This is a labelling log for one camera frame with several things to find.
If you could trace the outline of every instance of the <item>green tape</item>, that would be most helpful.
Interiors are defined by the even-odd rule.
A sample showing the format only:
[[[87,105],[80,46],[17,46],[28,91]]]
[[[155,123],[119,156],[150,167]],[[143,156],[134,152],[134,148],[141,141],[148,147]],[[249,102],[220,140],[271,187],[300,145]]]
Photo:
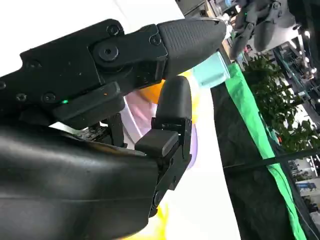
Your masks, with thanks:
[[[228,66],[228,70],[231,78],[225,82],[225,85],[234,104],[245,122],[262,158],[273,158],[275,154],[268,141],[265,127],[260,119],[259,109],[240,67],[237,64],[232,64]],[[268,170],[274,177],[277,187],[286,202],[289,220],[295,239],[306,240],[305,233],[299,223],[299,217],[293,203],[291,189],[284,172],[278,163],[273,164]]]

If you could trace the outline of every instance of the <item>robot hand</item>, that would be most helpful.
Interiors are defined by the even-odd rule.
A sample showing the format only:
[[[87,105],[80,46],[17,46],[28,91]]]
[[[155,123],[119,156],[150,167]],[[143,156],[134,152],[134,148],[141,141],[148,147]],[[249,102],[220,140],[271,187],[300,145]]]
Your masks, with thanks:
[[[212,19],[127,35],[108,19],[23,52],[22,68],[0,77],[0,239],[106,240],[143,229],[191,159],[191,90],[177,75],[225,35]],[[124,96],[162,79],[152,129],[126,149]],[[55,122],[89,131],[67,134]]]
[[[254,0],[246,2],[236,17],[230,58],[237,56],[254,34],[254,47],[261,52],[272,40],[278,20],[288,10],[287,0]]]

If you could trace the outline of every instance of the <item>purple object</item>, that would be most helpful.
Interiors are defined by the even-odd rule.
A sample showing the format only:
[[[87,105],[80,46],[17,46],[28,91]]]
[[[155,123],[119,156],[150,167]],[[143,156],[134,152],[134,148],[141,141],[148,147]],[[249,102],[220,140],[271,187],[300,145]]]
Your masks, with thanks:
[[[123,125],[134,143],[151,129],[151,118],[156,115],[157,105],[145,100],[138,92],[131,92],[126,97],[126,106],[121,113]],[[196,125],[192,124],[188,169],[196,162],[198,154],[198,135]]]

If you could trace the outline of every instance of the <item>black fabric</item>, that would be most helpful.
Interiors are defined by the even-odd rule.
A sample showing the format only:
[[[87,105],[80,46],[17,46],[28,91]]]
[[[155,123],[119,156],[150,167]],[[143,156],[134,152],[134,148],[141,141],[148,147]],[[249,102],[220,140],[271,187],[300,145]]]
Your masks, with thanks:
[[[262,161],[226,85],[211,89],[222,165]],[[225,176],[243,240],[295,239],[286,203],[267,168]]]
[[[281,156],[281,155],[286,154],[285,150],[281,146],[279,146],[272,138],[269,138],[268,140],[269,140],[269,143],[272,147],[272,150],[273,150],[275,156]],[[301,227],[306,235],[306,238],[308,240],[320,239],[320,233],[319,233],[314,221],[310,217],[309,212],[308,212],[308,208],[300,196],[300,190],[297,188],[297,186],[295,184],[295,180],[291,175],[289,164],[287,162],[285,162],[285,163],[281,163],[280,165],[281,165],[282,171],[285,174],[286,179],[290,185],[294,204],[296,205],[296,208],[298,208],[299,212],[301,213],[301,214],[299,214],[299,212],[298,212],[299,222],[300,222]]]

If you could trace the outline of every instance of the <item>potted plant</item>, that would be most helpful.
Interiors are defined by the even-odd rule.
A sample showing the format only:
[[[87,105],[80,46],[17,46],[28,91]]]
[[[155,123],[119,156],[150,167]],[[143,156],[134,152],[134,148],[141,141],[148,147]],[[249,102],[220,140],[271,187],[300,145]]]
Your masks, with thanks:
[[[270,131],[275,131],[287,152],[297,152],[311,146],[320,147],[320,139],[309,120],[295,124],[298,105],[304,101],[293,95],[281,80],[279,66],[269,61],[268,55],[258,55],[245,65],[243,73],[260,115]]]

